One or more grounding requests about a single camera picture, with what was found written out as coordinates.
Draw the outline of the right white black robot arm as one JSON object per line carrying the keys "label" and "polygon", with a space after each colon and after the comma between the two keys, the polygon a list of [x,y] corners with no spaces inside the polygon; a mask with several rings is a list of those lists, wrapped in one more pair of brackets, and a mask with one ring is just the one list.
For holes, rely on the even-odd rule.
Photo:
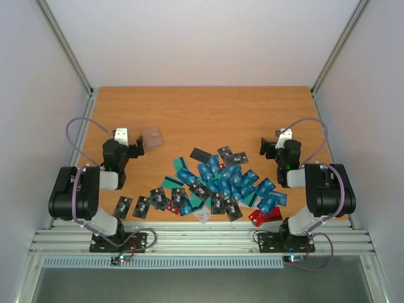
{"label": "right white black robot arm", "polygon": [[278,232],[258,233],[262,253],[313,253],[313,232],[328,220],[352,214],[356,197],[342,164],[307,163],[300,168],[301,143],[261,139],[260,155],[274,159],[277,181],[284,188],[303,188],[306,205],[286,218]]}

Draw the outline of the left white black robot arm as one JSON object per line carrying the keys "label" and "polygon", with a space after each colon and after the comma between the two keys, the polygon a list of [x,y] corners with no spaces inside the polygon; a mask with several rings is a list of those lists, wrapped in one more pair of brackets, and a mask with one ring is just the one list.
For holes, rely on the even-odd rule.
{"label": "left white black robot arm", "polygon": [[102,145],[102,151],[104,161],[101,165],[61,167],[49,198],[48,211],[52,218],[74,221],[88,229],[112,251],[121,251],[128,241],[122,221],[99,206],[99,195],[101,190],[123,188],[127,163],[145,154],[143,137],[130,145],[126,135],[116,133]]}

